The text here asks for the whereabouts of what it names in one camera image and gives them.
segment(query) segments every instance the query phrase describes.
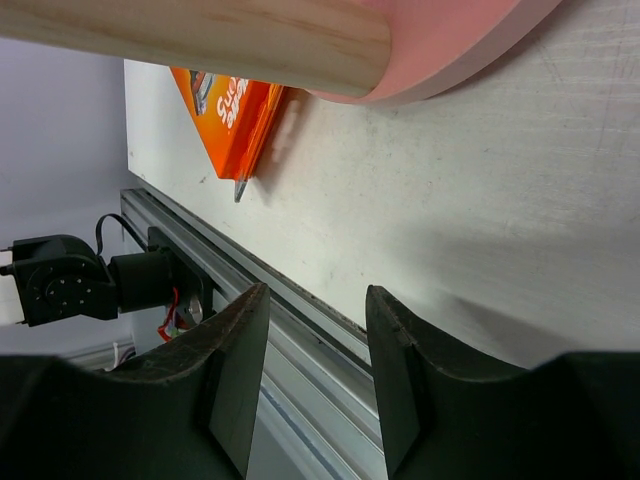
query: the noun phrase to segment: wooden dowel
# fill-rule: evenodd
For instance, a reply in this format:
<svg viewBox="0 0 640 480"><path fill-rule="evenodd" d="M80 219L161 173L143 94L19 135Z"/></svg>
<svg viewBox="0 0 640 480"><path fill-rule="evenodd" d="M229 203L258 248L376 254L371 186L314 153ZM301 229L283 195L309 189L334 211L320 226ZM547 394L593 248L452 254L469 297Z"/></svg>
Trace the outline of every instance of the wooden dowel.
<svg viewBox="0 0 640 480"><path fill-rule="evenodd" d="M352 0L0 0L0 36L354 97L391 48Z"/></svg>

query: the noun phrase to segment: pink foam disc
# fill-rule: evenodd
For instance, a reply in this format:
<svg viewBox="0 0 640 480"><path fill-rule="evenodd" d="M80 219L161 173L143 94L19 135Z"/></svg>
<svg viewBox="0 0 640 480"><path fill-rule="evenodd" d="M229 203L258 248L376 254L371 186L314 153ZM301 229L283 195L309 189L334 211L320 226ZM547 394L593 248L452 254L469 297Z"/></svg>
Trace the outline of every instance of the pink foam disc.
<svg viewBox="0 0 640 480"><path fill-rule="evenodd" d="M378 86L340 103L402 104L466 80L515 45L561 0L358 0L387 16L391 58Z"/></svg>

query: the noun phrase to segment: orange snack package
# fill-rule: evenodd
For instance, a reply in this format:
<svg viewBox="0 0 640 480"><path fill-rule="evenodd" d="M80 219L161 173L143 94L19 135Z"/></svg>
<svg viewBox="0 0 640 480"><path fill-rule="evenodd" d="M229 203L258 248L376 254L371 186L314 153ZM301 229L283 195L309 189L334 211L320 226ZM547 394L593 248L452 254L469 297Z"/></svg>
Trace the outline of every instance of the orange snack package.
<svg viewBox="0 0 640 480"><path fill-rule="evenodd" d="M218 178L244 187L273 127L284 87L226 75L171 68Z"/></svg>

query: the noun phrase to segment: red wire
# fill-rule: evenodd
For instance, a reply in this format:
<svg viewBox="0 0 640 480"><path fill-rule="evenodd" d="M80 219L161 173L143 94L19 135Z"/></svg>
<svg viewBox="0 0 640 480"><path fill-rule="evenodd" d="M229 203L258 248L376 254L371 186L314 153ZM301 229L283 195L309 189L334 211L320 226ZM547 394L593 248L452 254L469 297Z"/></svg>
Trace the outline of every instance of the red wire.
<svg viewBox="0 0 640 480"><path fill-rule="evenodd" d="M178 289L176 287L173 287L173 303L171 304L171 307L169 307L169 312L167 313L167 318L165 318L164 323L158 327L158 333L165 342L171 340L171 337L167 335L166 328L169 325L169 322L171 322L173 315L175 314L179 301L180 294L178 293Z"/></svg>

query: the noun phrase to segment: cable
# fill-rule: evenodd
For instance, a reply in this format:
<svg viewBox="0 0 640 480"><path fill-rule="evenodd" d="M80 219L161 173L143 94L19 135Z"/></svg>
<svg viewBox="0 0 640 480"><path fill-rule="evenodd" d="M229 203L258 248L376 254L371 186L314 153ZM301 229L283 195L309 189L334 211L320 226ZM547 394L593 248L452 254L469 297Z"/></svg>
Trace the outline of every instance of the cable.
<svg viewBox="0 0 640 480"><path fill-rule="evenodd" d="M169 334L167 334L167 327L174 320L174 315L176 312L176 308L178 308L178 303L180 303L178 289L176 287L173 287L173 303L169 308L169 312L167 313L167 318L165 318L164 323L158 327L158 334L165 342L168 342L172 338Z"/></svg>
<svg viewBox="0 0 640 480"><path fill-rule="evenodd" d="M117 213L107 213L106 215L103 215L102 217L100 217L100 219L98 220L98 223L96 223L96 244L98 248L98 252L97 252L98 255L100 255L102 253L102 250L104 249L104 243L102 241L102 224L109 217L113 218L120 225L122 225L122 227L127 231L129 235L131 235L131 238L135 240L135 242L140 246L140 248L142 248L145 252L147 251L147 244L142 240L142 238L140 238L140 235L138 235L135 232L135 230L129 224L129 222L127 222L124 218L122 218Z"/></svg>
<svg viewBox="0 0 640 480"><path fill-rule="evenodd" d="M130 358L134 357L135 354L136 354L136 347L127 348L124 351L124 353L120 356L120 360L118 361L118 365L121 365L122 363L126 362Z"/></svg>
<svg viewBox="0 0 640 480"><path fill-rule="evenodd" d="M113 370L118 366L118 360L120 360L120 354L118 353L118 342L113 342Z"/></svg>

